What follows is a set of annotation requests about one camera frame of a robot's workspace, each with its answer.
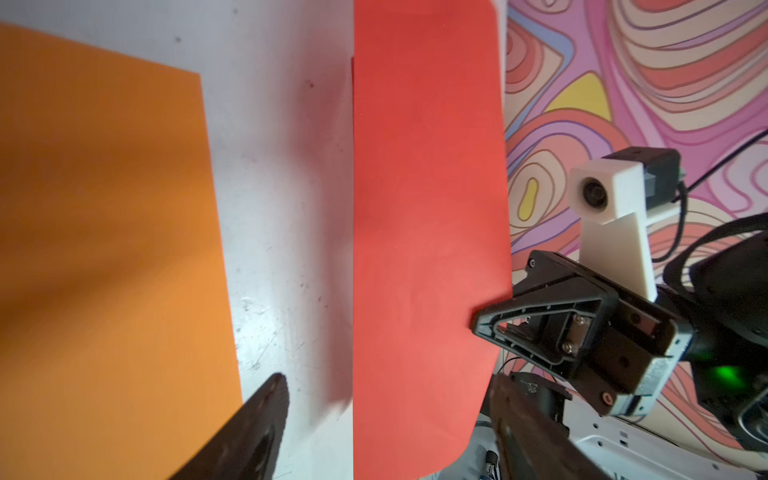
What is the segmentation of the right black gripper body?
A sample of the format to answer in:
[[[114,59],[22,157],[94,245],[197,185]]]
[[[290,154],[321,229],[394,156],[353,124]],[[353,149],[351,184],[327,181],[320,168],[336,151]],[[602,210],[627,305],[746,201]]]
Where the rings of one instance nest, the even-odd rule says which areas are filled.
[[[691,344],[693,325],[624,290],[592,325],[596,330],[577,357],[564,360],[567,371],[551,374],[602,416],[648,415]]]

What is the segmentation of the red paper sheet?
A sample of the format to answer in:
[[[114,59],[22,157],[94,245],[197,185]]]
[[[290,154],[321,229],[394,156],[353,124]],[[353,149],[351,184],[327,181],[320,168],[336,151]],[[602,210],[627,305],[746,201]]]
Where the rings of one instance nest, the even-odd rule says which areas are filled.
[[[417,479],[467,447],[472,315],[512,290],[496,6],[356,2],[353,116],[354,475]]]

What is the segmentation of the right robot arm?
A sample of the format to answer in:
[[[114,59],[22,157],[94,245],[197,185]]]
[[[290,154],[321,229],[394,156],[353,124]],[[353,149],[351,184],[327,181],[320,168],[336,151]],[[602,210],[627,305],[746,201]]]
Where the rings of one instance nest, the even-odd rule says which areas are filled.
[[[698,240],[735,244],[670,261],[655,300],[565,256],[530,255],[515,297],[478,311],[473,333],[568,382],[600,415],[644,416],[673,370],[746,450],[767,449],[767,217]]]

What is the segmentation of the orange paper sheet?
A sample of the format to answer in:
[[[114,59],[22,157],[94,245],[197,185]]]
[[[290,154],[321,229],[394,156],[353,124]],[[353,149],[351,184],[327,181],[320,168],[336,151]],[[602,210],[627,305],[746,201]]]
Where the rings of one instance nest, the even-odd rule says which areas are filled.
[[[240,407],[198,75],[1,27],[1,475],[165,479]]]

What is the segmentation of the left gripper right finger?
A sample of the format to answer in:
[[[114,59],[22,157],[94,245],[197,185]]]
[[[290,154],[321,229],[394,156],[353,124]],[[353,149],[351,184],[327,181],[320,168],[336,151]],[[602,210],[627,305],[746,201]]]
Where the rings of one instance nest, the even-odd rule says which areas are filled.
[[[510,378],[493,377],[489,406],[502,479],[607,477]]]

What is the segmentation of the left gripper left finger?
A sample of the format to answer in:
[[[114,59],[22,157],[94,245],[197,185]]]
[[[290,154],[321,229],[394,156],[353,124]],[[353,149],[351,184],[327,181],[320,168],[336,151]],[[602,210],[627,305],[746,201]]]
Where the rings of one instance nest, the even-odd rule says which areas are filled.
[[[289,409],[289,389],[281,373],[242,405],[174,479],[271,479]]]

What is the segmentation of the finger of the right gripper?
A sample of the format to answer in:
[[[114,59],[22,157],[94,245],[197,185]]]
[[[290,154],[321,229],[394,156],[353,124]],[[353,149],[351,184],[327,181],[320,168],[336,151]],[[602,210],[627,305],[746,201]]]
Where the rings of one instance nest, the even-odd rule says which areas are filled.
[[[543,287],[477,312],[471,330],[557,378],[572,378],[617,302],[613,289]]]
[[[527,276],[514,286],[513,297],[532,300],[618,299],[617,288],[594,270],[560,253],[534,250],[528,257]]]

